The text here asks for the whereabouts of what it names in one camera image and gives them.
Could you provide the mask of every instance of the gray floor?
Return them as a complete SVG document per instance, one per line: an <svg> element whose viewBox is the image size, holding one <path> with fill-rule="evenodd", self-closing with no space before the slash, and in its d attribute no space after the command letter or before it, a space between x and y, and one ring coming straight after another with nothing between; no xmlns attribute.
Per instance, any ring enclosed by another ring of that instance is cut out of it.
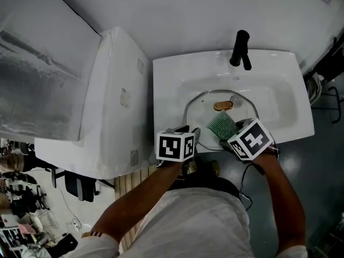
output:
<svg viewBox="0 0 344 258"><path fill-rule="evenodd" d="M344 94L344 79L337 78L335 83L330 83L326 88L331 85L337 87L339 94ZM317 105L328 103L335 104L322 97ZM332 124L329 111L312 110L312 113L316 132L314 136L279 145L280 164L306 213L309 247L314 246L344 212L344 119ZM333 119L337 117L336 114L332 112ZM207 153L204 157L217 160L221 176L239 187L245 167L232 154ZM278 241L265 177L254 168L249 168L243 191L253 200L253 206L248 211L253 252L257 258L273 257Z"/></svg>

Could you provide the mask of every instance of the wooden slats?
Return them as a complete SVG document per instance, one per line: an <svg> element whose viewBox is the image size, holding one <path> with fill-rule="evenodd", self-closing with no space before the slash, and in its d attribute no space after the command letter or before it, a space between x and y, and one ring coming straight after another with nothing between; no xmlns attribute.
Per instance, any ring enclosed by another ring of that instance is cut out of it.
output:
<svg viewBox="0 0 344 258"><path fill-rule="evenodd" d="M156 166L150 166L142 170L135 171L131 174L119 176L114 179L114 197L122 197L133 188L137 187L149 175L156 171ZM127 251L134 241L135 235L139 230L142 220L140 220L121 240L123 251Z"/></svg>

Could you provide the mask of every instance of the white shirt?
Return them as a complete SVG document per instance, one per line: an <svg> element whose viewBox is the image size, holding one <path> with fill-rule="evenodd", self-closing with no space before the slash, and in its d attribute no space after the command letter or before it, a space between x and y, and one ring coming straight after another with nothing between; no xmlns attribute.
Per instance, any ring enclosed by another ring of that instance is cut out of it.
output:
<svg viewBox="0 0 344 258"><path fill-rule="evenodd" d="M222 191L186 188L166 192L145 216L126 257L254 257L248 215L240 200ZM71 257L117 257L118 243L103 234L81 239ZM304 246L278 258L307 257Z"/></svg>

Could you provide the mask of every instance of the wrist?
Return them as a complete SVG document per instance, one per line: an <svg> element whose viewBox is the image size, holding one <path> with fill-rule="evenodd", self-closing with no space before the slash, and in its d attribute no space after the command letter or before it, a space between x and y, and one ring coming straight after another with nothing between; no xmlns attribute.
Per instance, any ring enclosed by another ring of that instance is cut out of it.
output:
<svg viewBox="0 0 344 258"><path fill-rule="evenodd" d="M183 162L177 162L177 161L165 161L159 168L182 168Z"/></svg>
<svg viewBox="0 0 344 258"><path fill-rule="evenodd" d="M262 166L262 169L267 177L271 175L274 176L275 173L279 173L280 171L283 171L277 160L275 161L271 160L269 163L264 164Z"/></svg>
<svg viewBox="0 0 344 258"><path fill-rule="evenodd" d="M259 165L264 171L280 166L276 156L270 154L259 155L252 162Z"/></svg>

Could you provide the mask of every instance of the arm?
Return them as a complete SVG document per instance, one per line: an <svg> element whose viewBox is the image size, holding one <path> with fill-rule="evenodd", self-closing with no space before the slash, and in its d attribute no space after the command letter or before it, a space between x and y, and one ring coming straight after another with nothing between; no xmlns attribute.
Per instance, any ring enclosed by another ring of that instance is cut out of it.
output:
<svg viewBox="0 0 344 258"><path fill-rule="evenodd" d="M274 155L261 154L253 160L266 174L277 233L278 252L305 245L305 213L302 205Z"/></svg>
<svg viewBox="0 0 344 258"><path fill-rule="evenodd" d="M167 162L146 180L110 205L92 231L105 233L120 243L122 237L159 201L178 177L183 163Z"/></svg>

